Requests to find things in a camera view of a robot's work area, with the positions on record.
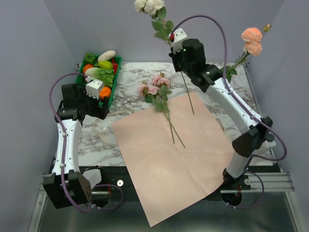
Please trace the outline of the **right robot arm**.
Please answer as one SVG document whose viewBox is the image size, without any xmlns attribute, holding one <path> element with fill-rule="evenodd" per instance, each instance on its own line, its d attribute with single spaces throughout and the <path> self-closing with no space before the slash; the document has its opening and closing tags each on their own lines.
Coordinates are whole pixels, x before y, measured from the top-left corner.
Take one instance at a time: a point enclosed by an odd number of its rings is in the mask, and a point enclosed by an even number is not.
<svg viewBox="0 0 309 232">
<path fill-rule="evenodd" d="M 222 71 L 206 63 L 204 46 L 198 39 L 171 39 L 171 44 L 169 56 L 175 71 L 185 73 L 195 86 L 214 98 L 241 133 L 232 142 L 234 154 L 222 177 L 223 186 L 234 189 L 239 185 L 250 157 L 263 157 L 275 145 L 274 141 L 267 141 L 270 134 L 263 126 L 271 127 L 273 122 L 252 110 L 240 96 L 233 98 L 235 91 L 224 81 Z"/>
</svg>

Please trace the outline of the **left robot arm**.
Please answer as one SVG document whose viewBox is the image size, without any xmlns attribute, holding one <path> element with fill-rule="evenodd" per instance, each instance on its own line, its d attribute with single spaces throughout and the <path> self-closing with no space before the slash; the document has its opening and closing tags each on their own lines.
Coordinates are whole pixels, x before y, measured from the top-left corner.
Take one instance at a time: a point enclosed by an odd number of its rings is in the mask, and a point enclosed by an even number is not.
<svg viewBox="0 0 309 232">
<path fill-rule="evenodd" d="M 79 138 L 86 115 L 105 119 L 109 108 L 99 106 L 99 100 L 87 95 L 79 84 L 62 85 L 63 99 L 56 110 L 58 128 L 56 160 L 51 176 L 43 179 L 43 188 L 56 209 L 89 203 L 92 189 L 104 190 L 107 179 L 97 166 L 80 171 Z"/>
</svg>

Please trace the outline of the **peach rose stem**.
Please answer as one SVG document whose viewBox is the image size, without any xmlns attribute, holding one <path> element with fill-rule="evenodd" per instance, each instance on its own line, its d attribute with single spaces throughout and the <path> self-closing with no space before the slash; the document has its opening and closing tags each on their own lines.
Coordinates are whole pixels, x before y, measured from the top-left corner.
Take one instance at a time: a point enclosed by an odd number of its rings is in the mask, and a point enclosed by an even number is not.
<svg viewBox="0 0 309 232">
<path fill-rule="evenodd" d="M 243 53 L 235 60 L 235 62 L 232 65 L 226 66 L 226 78 L 229 83 L 231 82 L 233 76 L 238 75 L 236 71 L 236 67 L 238 65 L 245 63 L 250 55 L 255 57 L 260 55 L 262 51 L 261 41 L 263 35 L 269 32 L 271 28 L 272 28 L 271 24 L 266 24 L 262 30 L 256 27 L 251 27 L 245 29 L 242 32 L 241 38 L 244 41 Z"/>
</svg>

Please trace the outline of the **pink wrapping paper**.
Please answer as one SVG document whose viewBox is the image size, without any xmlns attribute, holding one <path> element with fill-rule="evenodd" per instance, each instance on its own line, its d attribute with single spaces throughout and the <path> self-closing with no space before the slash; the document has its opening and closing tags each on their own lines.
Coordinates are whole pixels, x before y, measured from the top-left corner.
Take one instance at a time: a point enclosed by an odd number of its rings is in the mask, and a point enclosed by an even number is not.
<svg viewBox="0 0 309 232">
<path fill-rule="evenodd" d="M 234 152 L 196 93 L 172 98 L 168 106 L 170 120 L 148 108 L 112 124 L 150 226 L 217 190 Z"/>
</svg>

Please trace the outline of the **white rose stem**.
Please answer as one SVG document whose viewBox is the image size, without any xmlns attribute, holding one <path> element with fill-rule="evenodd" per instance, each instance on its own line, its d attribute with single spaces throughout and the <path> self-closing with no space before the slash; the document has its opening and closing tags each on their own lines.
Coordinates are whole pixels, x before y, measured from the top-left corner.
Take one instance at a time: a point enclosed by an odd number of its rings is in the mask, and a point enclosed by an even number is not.
<svg viewBox="0 0 309 232">
<path fill-rule="evenodd" d="M 151 17 L 154 37 L 163 40 L 172 49 L 171 34 L 176 30 L 171 20 L 166 20 L 167 10 L 163 0 L 136 0 L 135 10 Z"/>
</svg>

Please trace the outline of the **cream ribbon gold lettering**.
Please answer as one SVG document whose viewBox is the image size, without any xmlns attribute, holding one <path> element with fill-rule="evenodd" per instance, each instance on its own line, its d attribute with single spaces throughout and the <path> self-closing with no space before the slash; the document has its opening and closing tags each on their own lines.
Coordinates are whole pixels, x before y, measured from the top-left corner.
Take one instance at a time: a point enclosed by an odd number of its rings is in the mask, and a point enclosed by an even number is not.
<svg viewBox="0 0 309 232">
<path fill-rule="evenodd" d="M 116 116 L 116 115 L 120 115 L 120 114 L 132 114 L 134 113 L 135 110 L 133 108 L 130 108 L 130 107 L 125 107 L 125 108 L 122 108 L 120 110 L 117 110 L 113 113 L 108 113 L 107 117 L 109 116 Z M 99 122 L 102 121 L 102 119 L 99 119 L 97 118 L 95 121 L 94 121 L 94 124 L 93 124 L 93 131 L 95 132 L 95 134 L 106 144 L 106 145 L 109 145 L 110 144 L 110 140 L 108 138 L 108 130 L 109 130 L 109 127 L 103 127 L 103 128 L 100 128 L 99 127 Z"/>
</svg>

